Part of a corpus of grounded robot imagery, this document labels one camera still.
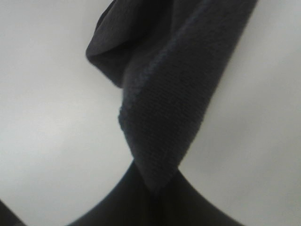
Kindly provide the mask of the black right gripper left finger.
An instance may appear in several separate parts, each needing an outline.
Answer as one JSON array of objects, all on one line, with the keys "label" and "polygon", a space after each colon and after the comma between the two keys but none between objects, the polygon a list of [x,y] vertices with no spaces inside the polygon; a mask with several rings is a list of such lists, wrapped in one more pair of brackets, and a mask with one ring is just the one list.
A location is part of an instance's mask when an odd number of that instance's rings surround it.
[{"label": "black right gripper left finger", "polygon": [[135,165],[113,190],[71,226],[153,226],[151,194]]}]

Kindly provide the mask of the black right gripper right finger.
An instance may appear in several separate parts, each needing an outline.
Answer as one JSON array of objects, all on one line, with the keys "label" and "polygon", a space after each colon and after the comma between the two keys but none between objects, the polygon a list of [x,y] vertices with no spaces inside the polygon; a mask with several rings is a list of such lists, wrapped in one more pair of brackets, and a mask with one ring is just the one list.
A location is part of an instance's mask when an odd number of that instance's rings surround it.
[{"label": "black right gripper right finger", "polygon": [[155,226],[241,226],[205,199],[180,171],[155,196]]}]

